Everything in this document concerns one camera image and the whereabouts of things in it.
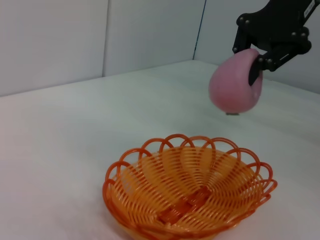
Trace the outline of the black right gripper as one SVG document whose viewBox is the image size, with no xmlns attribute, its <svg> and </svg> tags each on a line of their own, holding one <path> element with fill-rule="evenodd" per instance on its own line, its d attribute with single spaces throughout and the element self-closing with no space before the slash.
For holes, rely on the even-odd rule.
<svg viewBox="0 0 320 240">
<path fill-rule="evenodd" d="M 251 45 L 267 51 L 259 54 L 251 65 L 250 86 L 262 71 L 274 72 L 311 49 L 310 32 L 305 23 L 319 5 L 318 0 L 270 0 L 262 9 L 237 18 L 233 53 L 249 49 Z"/>
</svg>

